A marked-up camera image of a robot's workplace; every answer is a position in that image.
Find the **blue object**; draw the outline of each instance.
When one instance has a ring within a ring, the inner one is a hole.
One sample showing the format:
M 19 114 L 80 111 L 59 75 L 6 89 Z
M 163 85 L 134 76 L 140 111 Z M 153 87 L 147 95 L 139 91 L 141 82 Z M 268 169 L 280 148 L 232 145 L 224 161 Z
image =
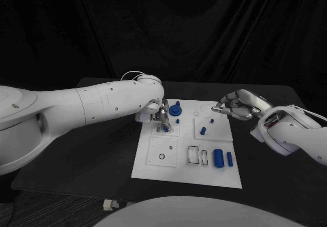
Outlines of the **blue object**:
M 201 135 L 203 136 L 206 134 L 206 128 L 202 128 Z
M 225 167 L 224 151 L 221 149 L 214 150 L 214 160 L 215 160 L 215 167 L 218 168 Z
M 234 159 L 232 159 L 232 153 L 231 152 L 226 153 L 226 159 L 228 159 L 228 166 L 232 167 L 234 166 Z
M 180 108 L 180 103 L 179 101 L 176 102 L 176 104 L 173 106 L 170 106 L 169 108 L 169 113 L 172 116 L 180 116 L 182 114 L 182 108 Z

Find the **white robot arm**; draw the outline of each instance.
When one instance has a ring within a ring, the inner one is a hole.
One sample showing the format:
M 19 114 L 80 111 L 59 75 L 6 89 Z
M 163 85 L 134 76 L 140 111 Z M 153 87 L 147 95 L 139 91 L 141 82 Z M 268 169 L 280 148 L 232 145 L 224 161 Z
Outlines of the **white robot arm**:
M 222 108 L 229 100 L 231 108 Z M 265 98 L 244 89 L 228 94 L 212 111 L 244 121 L 258 116 L 260 121 L 251 129 L 251 135 L 283 155 L 290 155 L 301 148 L 327 166 L 327 128 L 322 128 L 304 112 L 326 121 L 327 118 L 294 105 L 274 107 Z
M 26 165 L 71 129 L 136 114 L 153 114 L 172 130 L 162 81 L 153 75 L 90 87 L 35 92 L 0 86 L 0 175 Z

